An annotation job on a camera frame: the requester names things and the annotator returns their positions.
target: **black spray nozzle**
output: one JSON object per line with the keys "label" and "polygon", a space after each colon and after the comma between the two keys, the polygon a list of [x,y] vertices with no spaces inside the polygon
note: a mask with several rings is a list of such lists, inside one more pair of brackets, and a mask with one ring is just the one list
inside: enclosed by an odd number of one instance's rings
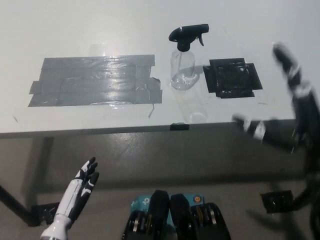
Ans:
{"label": "black spray nozzle", "polygon": [[177,48],[180,52],[187,52],[190,49],[190,44],[197,38],[199,38],[201,45],[204,46],[202,34],[208,32],[208,24],[181,26],[171,32],[171,34],[169,35],[169,40],[171,42],[178,43]]}

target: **spray trigger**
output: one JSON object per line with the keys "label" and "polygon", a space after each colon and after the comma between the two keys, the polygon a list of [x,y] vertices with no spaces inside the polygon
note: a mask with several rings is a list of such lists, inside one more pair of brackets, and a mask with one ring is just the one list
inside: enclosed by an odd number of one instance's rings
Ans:
{"label": "spray trigger", "polygon": [[202,40],[202,34],[200,34],[200,35],[198,36],[198,39],[199,39],[199,41],[200,41],[200,44],[201,44],[202,46],[204,46],[204,41]]}

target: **black tape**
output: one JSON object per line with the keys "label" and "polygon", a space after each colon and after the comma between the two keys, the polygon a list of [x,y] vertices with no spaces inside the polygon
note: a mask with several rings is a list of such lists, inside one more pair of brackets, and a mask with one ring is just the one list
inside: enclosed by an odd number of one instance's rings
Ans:
{"label": "black tape", "polygon": [[261,198],[268,214],[288,213],[293,210],[294,196],[291,190],[264,193]]}
{"label": "black tape", "polygon": [[244,58],[210,60],[203,71],[209,93],[222,99],[254,97],[253,90],[263,89],[255,65]]}
{"label": "black tape", "polygon": [[189,124],[185,123],[172,123],[170,125],[170,131],[185,131],[189,130]]}

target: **white robotic hand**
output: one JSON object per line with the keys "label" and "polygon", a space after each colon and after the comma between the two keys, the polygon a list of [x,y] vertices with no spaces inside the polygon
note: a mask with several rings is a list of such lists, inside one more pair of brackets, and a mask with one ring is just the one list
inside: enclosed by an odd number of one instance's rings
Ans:
{"label": "white robotic hand", "polygon": [[69,183],[53,223],[42,233],[40,240],[68,240],[68,230],[84,209],[99,178],[95,160],[93,157],[87,161]]}

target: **tape strip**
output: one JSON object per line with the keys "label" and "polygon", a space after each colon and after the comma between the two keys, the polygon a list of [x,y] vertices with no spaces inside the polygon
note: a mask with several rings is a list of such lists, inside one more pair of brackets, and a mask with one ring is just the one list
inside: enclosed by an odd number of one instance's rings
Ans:
{"label": "tape strip", "polygon": [[42,69],[110,69],[150,67],[155,65],[155,55],[93,56],[45,58]]}
{"label": "tape strip", "polygon": [[162,90],[34,94],[29,107],[85,106],[100,104],[161,104]]}

